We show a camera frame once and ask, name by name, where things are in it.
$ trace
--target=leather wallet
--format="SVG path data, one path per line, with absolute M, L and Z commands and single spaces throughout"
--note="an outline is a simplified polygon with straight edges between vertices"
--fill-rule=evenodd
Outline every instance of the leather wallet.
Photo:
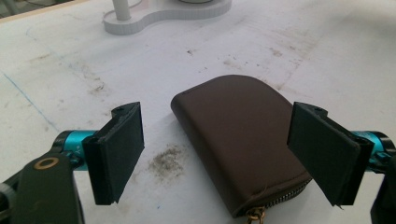
M 291 103 L 258 79 L 217 77 L 171 107 L 233 217 L 291 199 L 311 180 L 288 150 Z

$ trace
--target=table surface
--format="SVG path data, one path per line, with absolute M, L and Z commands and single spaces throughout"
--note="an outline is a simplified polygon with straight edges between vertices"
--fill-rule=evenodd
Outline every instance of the table surface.
M 170 108 L 177 93 L 213 77 L 255 77 L 349 130 L 396 139 L 395 1 L 234 0 L 221 17 L 127 36 L 105 32 L 111 9 L 91 0 L 0 23 L 1 180 L 59 132 L 100 129 L 112 108 L 141 102 L 146 148 L 120 203 L 95 205 L 87 172 L 75 172 L 87 223 L 244 223 L 231 218 Z M 169 148 L 181 151 L 183 169 L 163 178 L 150 165 Z M 371 223 L 382 178 L 367 173 L 343 210 L 311 183 L 265 223 Z

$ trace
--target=blue line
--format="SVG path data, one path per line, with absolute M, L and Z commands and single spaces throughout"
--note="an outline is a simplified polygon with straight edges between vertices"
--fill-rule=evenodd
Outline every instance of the blue line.
M 44 113 L 33 103 L 33 101 L 27 96 L 27 94 L 15 83 L 9 76 L 7 76 L 4 72 L 0 71 L 3 76 L 8 79 L 10 83 L 23 95 L 23 97 L 35 108 L 35 110 L 43 117 L 43 119 L 53 128 L 55 131 L 59 132 L 59 130 L 56 128 L 55 124 L 50 121 Z

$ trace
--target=white stand base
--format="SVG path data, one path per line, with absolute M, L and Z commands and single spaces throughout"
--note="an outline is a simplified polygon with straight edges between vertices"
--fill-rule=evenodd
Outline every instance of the white stand base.
M 212 0 L 192 4 L 179 0 L 142 0 L 129 8 L 131 19 L 119 21 L 115 11 L 104 16 L 105 30 L 113 35 L 132 35 L 157 21 L 203 20 L 220 16 L 230 10 L 232 0 Z

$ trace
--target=zipper pull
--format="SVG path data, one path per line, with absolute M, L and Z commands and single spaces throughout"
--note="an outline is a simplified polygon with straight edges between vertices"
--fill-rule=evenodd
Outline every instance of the zipper pull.
M 247 222 L 245 224 L 251 224 L 253 221 L 259 221 L 259 224 L 264 223 L 265 207 L 254 207 L 247 210 Z

